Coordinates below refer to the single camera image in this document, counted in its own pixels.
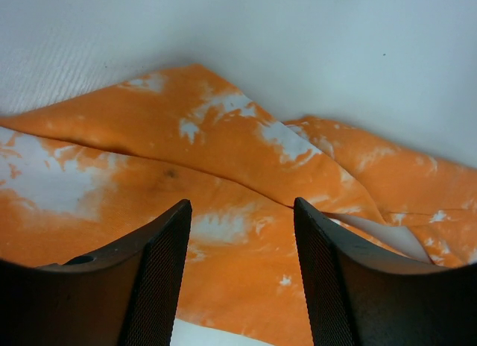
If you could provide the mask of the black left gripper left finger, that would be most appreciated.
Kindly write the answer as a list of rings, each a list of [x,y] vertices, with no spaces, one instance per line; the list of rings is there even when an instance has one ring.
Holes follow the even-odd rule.
[[[3,345],[169,345],[192,205],[69,260],[1,262]]]

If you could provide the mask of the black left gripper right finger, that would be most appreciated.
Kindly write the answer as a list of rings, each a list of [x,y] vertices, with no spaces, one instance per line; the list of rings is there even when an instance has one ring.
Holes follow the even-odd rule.
[[[476,266],[445,268],[381,248],[302,198],[296,239],[316,345],[474,345]]]

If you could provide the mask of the orange tie-dye trousers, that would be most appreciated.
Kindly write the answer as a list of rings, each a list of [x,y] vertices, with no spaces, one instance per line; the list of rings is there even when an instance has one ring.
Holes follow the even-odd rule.
[[[1,119],[1,256],[66,262],[188,199],[178,316],[274,345],[312,335],[294,199],[342,227],[406,227],[437,265],[476,261],[476,170],[365,130],[281,122],[199,65]]]

